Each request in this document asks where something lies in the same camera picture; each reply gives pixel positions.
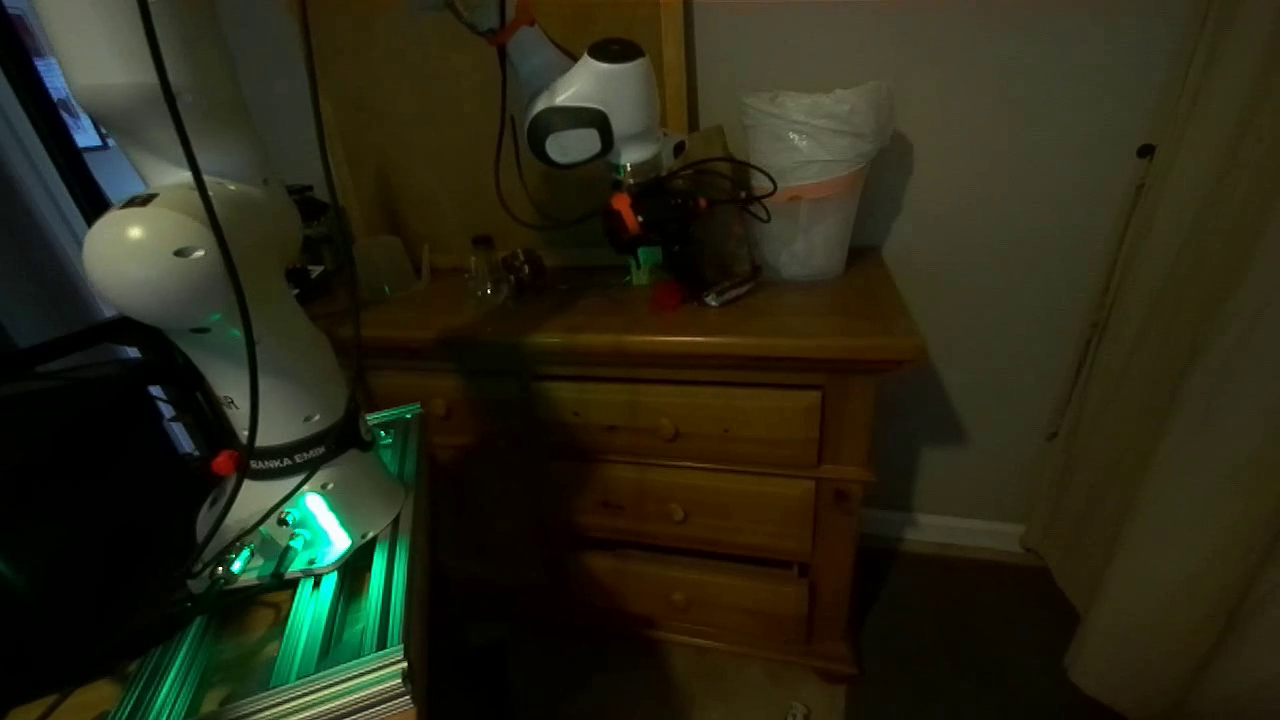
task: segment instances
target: green led light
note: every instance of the green led light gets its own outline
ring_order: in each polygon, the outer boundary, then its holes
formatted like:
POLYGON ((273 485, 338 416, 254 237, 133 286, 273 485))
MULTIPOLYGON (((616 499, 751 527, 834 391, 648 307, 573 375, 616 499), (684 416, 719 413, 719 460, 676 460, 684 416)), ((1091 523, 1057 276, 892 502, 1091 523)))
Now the green led light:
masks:
POLYGON ((327 507, 324 495, 304 490, 304 502, 308 502, 308 513, 318 516, 318 523, 319 523, 319 531, 327 540, 327 558, 340 558, 352 547, 352 534, 345 531, 345 523, 338 519, 338 513, 327 507))
POLYGON ((234 577, 239 577, 254 558, 254 547, 239 547, 237 558, 234 558, 234 577))

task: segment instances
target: white plastic bag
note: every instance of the white plastic bag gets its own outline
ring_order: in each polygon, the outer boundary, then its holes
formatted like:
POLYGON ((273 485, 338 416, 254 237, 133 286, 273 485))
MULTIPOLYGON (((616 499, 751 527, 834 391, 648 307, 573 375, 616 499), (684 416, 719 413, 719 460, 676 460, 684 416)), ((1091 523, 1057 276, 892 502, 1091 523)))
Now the white plastic bag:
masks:
POLYGON ((892 137, 889 84, 743 96, 749 161, 775 183, 818 183, 869 169, 892 137))
POLYGON ((872 156, 892 137, 889 84, 743 96, 743 156, 775 177, 771 218, 751 228, 768 279, 838 279, 872 156))

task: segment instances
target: dresser top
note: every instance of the dresser top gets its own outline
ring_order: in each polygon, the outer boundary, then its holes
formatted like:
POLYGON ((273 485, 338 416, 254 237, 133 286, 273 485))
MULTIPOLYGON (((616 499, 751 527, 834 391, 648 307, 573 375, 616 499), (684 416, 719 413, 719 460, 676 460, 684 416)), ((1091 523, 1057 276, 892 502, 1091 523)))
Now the dresser top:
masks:
MULTIPOLYGON (((319 311, 348 344, 352 311, 319 311)), ((657 307, 621 272, 551 272, 527 295, 485 307, 462 276, 368 303, 360 344, 375 354, 494 349, 550 360, 775 360, 775 362, 909 362, 921 330, 880 256, 855 256, 834 284, 765 284, 730 307, 657 307)))

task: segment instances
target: wooden dresser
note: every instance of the wooden dresser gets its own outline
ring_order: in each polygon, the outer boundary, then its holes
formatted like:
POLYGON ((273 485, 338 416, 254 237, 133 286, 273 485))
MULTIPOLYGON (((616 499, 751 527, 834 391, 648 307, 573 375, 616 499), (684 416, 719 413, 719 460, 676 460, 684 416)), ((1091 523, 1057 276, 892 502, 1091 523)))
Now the wooden dresser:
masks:
POLYGON ((921 354, 880 256, 676 311, 621 276, 556 272, 500 307, 434 279, 368 307, 360 349, 375 403, 429 413, 434 547, 476 607, 853 670, 877 380, 921 354))

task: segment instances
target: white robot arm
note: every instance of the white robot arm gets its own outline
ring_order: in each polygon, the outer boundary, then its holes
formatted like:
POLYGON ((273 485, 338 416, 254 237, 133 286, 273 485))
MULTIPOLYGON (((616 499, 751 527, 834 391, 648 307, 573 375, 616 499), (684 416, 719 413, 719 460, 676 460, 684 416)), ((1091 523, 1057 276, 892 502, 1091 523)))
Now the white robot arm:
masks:
POLYGON ((38 2, 77 98, 154 187, 90 228, 85 272, 100 298, 195 360, 249 442, 239 476, 194 527, 208 540, 194 584, 327 573, 401 513, 404 487, 365 448, 345 366, 284 279, 302 215, 258 142, 218 0, 139 6, 38 2), (182 152, 157 45, 202 170, 182 152))

